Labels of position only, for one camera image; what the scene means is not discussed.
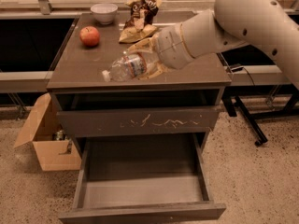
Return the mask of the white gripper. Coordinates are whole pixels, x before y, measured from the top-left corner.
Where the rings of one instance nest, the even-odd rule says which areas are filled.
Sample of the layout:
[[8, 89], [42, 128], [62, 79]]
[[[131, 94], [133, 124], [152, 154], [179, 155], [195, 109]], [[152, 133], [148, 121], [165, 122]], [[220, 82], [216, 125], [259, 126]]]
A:
[[164, 27], [154, 37], [148, 37], [130, 46], [128, 53], [156, 51], [162, 63], [152, 64], [148, 70], [138, 77], [147, 80], [168, 71], [168, 68], [182, 69], [194, 58], [186, 49], [181, 32], [181, 23]]

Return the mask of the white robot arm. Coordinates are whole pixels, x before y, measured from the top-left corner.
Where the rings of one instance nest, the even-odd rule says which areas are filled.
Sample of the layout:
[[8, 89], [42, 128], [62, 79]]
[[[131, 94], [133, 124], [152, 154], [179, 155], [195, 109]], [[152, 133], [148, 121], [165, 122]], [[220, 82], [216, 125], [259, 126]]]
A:
[[299, 26], [277, 0], [216, 0], [212, 10], [165, 27], [128, 51], [148, 51], [163, 65], [181, 69], [200, 56], [247, 44], [266, 54], [299, 88]]

